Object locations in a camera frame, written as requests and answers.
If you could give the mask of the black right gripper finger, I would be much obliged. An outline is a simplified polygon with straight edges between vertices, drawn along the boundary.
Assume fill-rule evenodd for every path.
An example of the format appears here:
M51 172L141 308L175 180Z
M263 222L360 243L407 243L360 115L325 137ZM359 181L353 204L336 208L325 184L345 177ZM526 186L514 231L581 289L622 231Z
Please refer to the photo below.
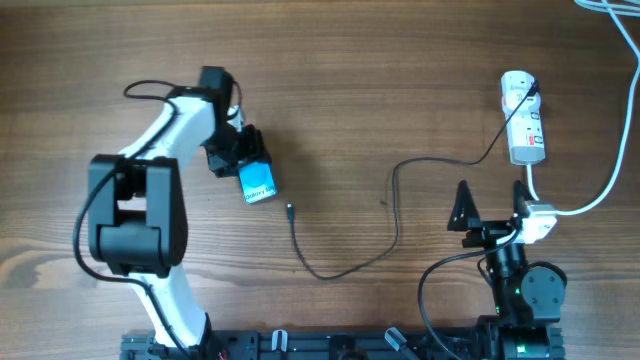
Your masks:
M480 215L471 195L468 183L458 184L454 207L447 224L448 231L468 231L480 226Z
M527 203L534 198L527 187L519 180L513 184L513 209L515 213L525 213Z

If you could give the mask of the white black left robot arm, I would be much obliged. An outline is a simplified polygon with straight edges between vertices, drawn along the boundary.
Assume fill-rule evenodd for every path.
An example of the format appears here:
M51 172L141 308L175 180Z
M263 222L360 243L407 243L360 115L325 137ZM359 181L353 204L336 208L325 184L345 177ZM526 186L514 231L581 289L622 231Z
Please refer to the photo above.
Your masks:
M238 178L246 203L278 189L262 133L245 122L240 86L225 68L204 66L196 85L167 86L161 113L136 141L91 160L73 252L89 276L134 288L154 325L145 354L215 359L224 347L182 265L188 220L181 175L204 150L216 177Z

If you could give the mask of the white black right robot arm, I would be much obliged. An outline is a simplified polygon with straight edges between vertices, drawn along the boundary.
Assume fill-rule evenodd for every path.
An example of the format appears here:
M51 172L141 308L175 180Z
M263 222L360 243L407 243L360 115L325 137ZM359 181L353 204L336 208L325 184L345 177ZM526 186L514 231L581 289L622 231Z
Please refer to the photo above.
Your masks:
M481 316L464 359L566 357L560 321L568 279L549 262L530 262L525 247L546 237L557 223L555 208L536 200L519 181L513 186L513 215L483 220L466 181L458 184L447 229L463 232L465 248L480 248L487 264L496 314Z

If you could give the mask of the smartphone with teal screen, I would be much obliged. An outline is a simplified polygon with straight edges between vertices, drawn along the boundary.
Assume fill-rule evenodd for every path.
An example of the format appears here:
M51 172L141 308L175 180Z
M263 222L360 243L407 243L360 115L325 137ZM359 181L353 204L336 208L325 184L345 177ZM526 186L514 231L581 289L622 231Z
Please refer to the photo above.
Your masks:
M239 179L247 204L266 200L278 193L271 165L268 163L254 162L242 167Z

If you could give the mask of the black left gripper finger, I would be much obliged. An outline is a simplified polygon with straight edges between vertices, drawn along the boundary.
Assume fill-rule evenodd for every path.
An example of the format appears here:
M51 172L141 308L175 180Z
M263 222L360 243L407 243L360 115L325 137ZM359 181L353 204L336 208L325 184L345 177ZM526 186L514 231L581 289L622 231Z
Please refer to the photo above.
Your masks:
M208 167L217 178L237 176L239 170L237 162L228 162L221 158L209 158Z
M262 133L254 125L242 128L239 138L238 163L248 166L253 163L270 165L272 157L268 152Z

